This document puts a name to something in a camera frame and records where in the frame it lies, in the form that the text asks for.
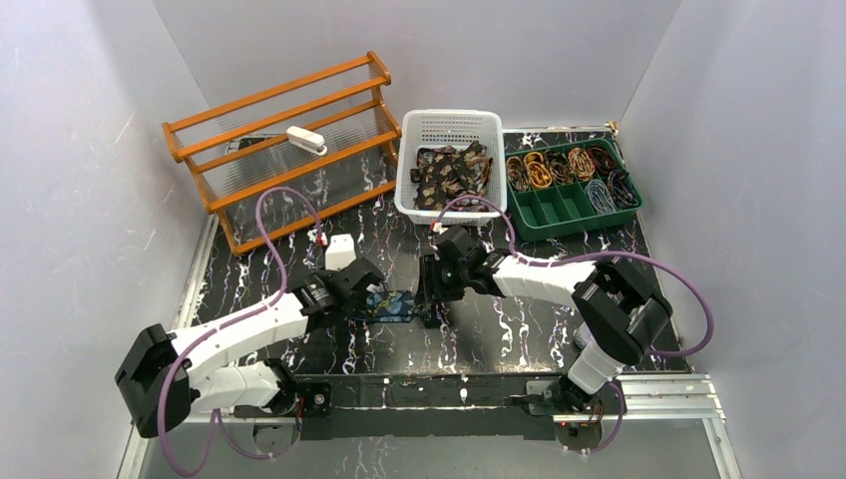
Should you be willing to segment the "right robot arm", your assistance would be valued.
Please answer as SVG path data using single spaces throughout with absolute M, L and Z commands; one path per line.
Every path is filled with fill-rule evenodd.
M 544 300 L 581 317 L 591 337 L 559 380 L 570 402 L 592 399 L 625 367 L 640 363 L 672 315 L 668 300 L 624 256 L 605 252 L 552 265 L 504 248 L 486 250 L 465 229 L 450 227 L 420 257 L 416 300 L 457 301 L 466 289 Z

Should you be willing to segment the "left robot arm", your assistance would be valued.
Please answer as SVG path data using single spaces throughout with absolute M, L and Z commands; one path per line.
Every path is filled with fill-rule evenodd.
M 410 290 L 387 290 L 379 269 L 357 258 L 340 270 L 317 269 L 286 291 L 220 319 L 167 331 L 143 329 L 115 376 L 133 424 L 154 438 L 191 414 L 253 407 L 273 416 L 326 416 L 331 387 L 298 380 L 280 359 L 237 361 L 269 345 L 350 320 L 407 323 L 427 305 Z

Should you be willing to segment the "blue floral tie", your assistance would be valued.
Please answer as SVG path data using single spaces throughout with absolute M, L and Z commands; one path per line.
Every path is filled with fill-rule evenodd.
M 417 318 L 420 311 L 412 291 L 380 290 L 368 294 L 353 318 L 366 323 L 407 323 Z

